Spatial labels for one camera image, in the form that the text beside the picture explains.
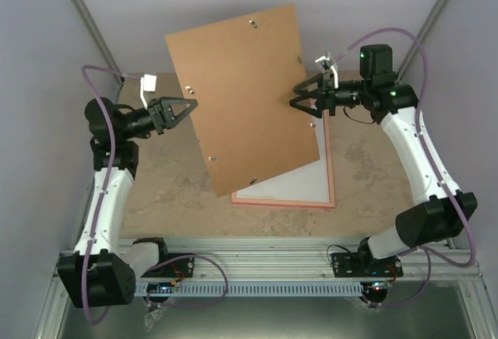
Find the brown cardboard backing board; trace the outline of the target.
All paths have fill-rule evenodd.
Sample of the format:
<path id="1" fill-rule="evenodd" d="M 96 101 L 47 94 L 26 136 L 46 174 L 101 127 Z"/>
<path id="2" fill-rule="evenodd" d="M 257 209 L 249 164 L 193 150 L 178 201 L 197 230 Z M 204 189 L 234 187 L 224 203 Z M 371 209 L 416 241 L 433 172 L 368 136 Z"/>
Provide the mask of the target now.
<path id="1" fill-rule="evenodd" d="M 309 114 L 289 102 L 307 75 L 294 5 L 166 37 L 202 156 L 222 197 L 319 160 Z"/>

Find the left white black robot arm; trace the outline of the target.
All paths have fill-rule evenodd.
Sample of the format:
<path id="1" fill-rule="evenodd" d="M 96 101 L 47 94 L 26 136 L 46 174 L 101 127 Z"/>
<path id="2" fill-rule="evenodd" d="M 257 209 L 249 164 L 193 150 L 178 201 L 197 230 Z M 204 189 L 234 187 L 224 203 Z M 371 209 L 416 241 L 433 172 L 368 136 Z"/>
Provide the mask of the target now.
<path id="1" fill-rule="evenodd" d="M 77 308 L 129 304 L 138 278 L 170 269 L 167 245 L 159 237 L 133 242 L 119 254 L 120 228 L 139 166 L 136 139 L 178 126 L 196 100 L 163 96 L 135 109 L 107 98 L 90 100 L 84 110 L 92 135 L 93 196 L 86 223 L 72 254 L 58 262 L 58 276 Z"/>

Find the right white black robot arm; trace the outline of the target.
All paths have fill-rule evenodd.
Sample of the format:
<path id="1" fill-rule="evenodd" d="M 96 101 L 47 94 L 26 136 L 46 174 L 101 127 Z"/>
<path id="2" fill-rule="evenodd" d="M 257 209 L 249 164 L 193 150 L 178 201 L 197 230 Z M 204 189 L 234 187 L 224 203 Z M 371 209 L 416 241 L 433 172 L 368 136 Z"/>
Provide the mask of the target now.
<path id="1" fill-rule="evenodd" d="M 395 147 L 409 179 L 414 205 L 395 218 L 383 233 L 363 239 L 355 253 L 331 256 L 335 276 L 350 266 L 362 276 L 400 275 L 402 253 L 427 243 L 458 236 L 477 208 L 472 192 L 465 193 L 442 163 L 426 130 L 419 99 L 408 84 L 397 81 L 392 49 L 387 44 L 361 47 L 359 81 L 341 81 L 330 55 L 318 58 L 320 74 L 295 86 L 289 105 L 314 117 L 364 107 Z"/>

